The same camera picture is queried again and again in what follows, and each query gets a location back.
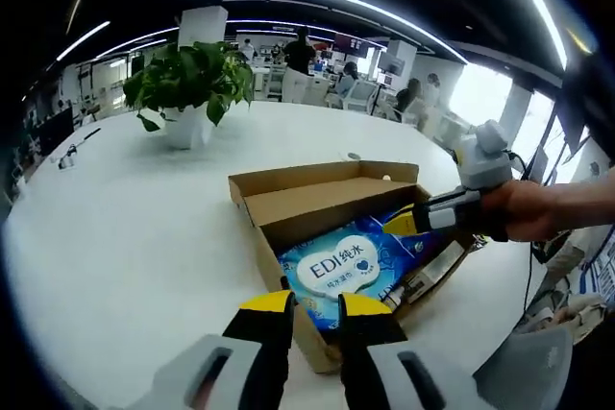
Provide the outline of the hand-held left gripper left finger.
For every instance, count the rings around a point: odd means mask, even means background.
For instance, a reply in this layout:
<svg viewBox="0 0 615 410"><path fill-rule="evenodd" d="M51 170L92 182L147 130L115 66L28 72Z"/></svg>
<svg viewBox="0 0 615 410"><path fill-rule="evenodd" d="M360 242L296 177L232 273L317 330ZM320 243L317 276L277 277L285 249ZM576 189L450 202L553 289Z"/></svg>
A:
<svg viewBox="0 0 615 410"><path fill-rule="evenodd" d="M207 334L154 374L131 409L277 409L288 379L296 299L289 289L241 304L220 335Z"/></svg>

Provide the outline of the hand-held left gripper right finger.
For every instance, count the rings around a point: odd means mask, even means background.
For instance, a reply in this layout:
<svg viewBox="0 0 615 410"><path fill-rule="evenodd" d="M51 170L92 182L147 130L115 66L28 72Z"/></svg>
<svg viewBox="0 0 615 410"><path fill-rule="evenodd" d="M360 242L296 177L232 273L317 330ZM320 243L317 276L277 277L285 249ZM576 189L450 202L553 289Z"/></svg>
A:
<svg viewBox="0 0 615 410"><path fill-rule="evenodd" d="M470 373L406 338L391 309L338 296L340 379L351 409L491 409Z"/></svg>

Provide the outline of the person's right hand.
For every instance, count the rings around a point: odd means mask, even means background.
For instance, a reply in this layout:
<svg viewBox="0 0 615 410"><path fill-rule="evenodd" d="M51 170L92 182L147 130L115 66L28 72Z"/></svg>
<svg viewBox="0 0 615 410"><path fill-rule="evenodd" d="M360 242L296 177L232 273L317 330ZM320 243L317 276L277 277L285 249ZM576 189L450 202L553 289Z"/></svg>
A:
<svg viewBox="0 0 615 410"><path fill-rule="evenodd" d="M504 217L504 229L510 240L545 241L558 232L558 186L543 186L531 181L508 181L485 194L481 205L485 212Z"/></svg>

